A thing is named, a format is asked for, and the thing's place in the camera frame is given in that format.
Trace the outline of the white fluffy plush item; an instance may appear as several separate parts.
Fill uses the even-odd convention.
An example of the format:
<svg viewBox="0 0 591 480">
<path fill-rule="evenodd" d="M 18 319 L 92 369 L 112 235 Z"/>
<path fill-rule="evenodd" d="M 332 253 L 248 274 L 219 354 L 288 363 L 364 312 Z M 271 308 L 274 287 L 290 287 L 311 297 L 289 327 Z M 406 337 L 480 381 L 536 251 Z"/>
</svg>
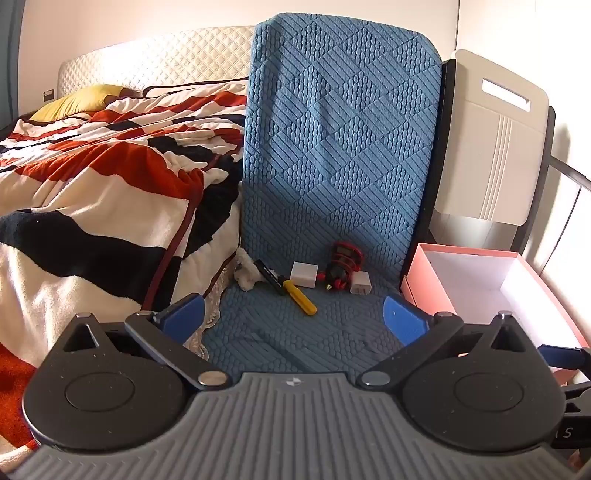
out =
<svg viewBox="0 0 591 480">
<path fill-rule="evenodd" d="M 238 283 L 238 286 L 242 291 L 249 292 L 253 289 L 256 283 L 266 282 L 263 274 L 260 273 L 259 268 L 256 267 L 252 257 L 242 247 L 239 247 L 235 251 L 236 266 L 233 277 Z"/>
</svg>

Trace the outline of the white charger block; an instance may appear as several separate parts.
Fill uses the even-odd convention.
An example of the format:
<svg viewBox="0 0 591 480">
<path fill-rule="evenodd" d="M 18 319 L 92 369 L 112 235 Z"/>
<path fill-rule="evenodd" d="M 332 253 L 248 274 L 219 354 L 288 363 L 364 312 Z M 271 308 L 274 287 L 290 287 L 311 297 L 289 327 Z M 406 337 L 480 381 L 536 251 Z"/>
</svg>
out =
<svg viewBox="0 0 591 480">
<path fill-rule="evenodd" d="M 290 271 L 290 281 L 297 287 L 315 288 L 318 280 L 318 265 L 294 262 Z"/>
</svg>

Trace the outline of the pink open cardboard box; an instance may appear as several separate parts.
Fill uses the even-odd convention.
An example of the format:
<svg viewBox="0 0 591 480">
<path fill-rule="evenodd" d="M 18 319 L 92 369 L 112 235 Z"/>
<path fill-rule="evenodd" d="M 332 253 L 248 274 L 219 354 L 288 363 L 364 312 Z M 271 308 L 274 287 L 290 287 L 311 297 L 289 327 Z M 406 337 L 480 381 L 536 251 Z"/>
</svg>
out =
<svg viewBox="0 0 591 480">
<path fill-rule="evenodd" d="M 402 279 L 407 301 L 429 315 L 449 311 L 488 324 L 511 311 L 535 346 L 588 345 L 550 288 L 518 253 L 421 243 Z"/>
</svg>

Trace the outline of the small white plug adapter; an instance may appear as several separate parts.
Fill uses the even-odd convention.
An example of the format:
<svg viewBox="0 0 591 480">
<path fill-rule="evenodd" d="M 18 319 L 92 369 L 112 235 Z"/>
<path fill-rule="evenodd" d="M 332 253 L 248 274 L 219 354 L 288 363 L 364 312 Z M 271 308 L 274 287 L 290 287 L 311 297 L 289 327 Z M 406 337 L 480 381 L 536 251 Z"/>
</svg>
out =
<svg viewBox="0 0 591 480">
<path fill-rule="evenodd" d="M 372 292 L 370 275 L 366 271 L 355 271 L 349 280 L 349 292 L 353 295 L 369 295 Z"/>
</svg>

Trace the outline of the striped red white black blanket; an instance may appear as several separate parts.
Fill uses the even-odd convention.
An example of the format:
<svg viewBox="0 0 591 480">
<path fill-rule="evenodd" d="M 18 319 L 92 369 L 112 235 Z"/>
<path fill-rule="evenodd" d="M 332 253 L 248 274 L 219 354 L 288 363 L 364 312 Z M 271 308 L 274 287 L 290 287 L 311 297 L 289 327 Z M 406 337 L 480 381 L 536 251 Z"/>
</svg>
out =
<svg viewBox="0 0 591 480">
<path fill-rule="evenodd" d="M 24 390 L 72 317 L 102 323 L 196 293 L 219 316 L 240 237 L 247 84 L 119 98 L 1 143 L 1 468 L 35 448 Z"/>
</svg>

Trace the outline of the blue textured chair cover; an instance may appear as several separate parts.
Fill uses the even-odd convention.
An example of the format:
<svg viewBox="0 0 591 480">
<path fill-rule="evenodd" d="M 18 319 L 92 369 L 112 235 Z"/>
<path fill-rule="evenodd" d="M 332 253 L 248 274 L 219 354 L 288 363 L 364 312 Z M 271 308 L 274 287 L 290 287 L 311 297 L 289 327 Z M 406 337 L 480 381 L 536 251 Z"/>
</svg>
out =
<svg viewBox="0 0 591 480">
<path fill-rule="evenodd" d="M 322 286 L 308 316 L 269 284 L 221 299 L 211 361 L 246 372 L 356 377 L 401 344 L 384 324 L 411 250 L 436 139 L 442 60 L 424 35 L 331 15 L 256 27 L 249 72 L 242 248 L 283 275 L 325 268 L 332 245 L 363 254 L 368 295 Z"/>
</svg>

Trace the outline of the yellow pillow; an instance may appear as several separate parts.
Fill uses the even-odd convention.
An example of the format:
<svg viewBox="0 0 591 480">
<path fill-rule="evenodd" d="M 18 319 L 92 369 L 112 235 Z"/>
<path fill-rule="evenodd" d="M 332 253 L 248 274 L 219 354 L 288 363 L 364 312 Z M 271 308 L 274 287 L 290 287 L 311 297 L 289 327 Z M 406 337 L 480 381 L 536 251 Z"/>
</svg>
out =
<svg viewBox="0 0 591 480">
<path fill-rule="evenodd" d="M 44 105 L 30 117 L 30 121 L 51 123 L 77 113 L 96 112 L 115 100 L 136 95 L 137 92 L 128 87 L 95 84 Z"/>
</svg>

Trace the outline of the white quilted headboard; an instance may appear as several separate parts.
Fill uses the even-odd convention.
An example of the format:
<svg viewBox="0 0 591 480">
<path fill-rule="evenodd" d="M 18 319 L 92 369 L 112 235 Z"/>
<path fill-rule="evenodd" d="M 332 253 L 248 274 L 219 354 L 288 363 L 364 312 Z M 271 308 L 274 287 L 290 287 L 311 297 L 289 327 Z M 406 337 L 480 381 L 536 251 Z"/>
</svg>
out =
<svg viewBox="0 0 591 480">
<path fill-rule="evenodd" d="M 63 97 L 94 84 L 141 91 L 242 78 L 249 73 L 253 35 L 252 26 L 208 27 L 104 47 L 63 62 L 56 93 Z"/>
</svg>

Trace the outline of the yellow-handled screwdriver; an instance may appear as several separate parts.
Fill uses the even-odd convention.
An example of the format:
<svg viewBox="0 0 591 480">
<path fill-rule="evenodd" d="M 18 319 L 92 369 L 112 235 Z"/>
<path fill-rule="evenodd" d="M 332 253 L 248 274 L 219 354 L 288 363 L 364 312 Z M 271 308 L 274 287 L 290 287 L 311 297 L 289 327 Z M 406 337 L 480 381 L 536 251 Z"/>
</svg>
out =
<svg viewBox="0 0 591 480">
<path fill-rule="evenodd" d="M 283 289 L 286 290 L 288 296 L 290 296 L 305 315 L 314 316 L 318 312 L 317 306 L 301 292 L 300 288 L 294 285 L 293 281 L 283 279 L 281 280 L 281 285 L 283 285 Z"/>
</svg>

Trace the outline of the black metal rail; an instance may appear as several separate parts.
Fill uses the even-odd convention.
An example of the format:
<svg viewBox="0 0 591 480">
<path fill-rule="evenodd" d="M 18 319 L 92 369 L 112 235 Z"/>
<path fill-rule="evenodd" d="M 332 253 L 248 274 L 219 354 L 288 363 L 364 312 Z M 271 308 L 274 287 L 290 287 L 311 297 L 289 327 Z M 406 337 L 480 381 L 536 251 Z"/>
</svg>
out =
<svg viewBox="0 0 591 480">
<path fill-rule="evenodd" d="M 591 180 L 578 170 L 554 156 L 550 157 L 549 164 L 562 175 L 576 183 L 581 189 L 591 191 Z"/>
</svg>

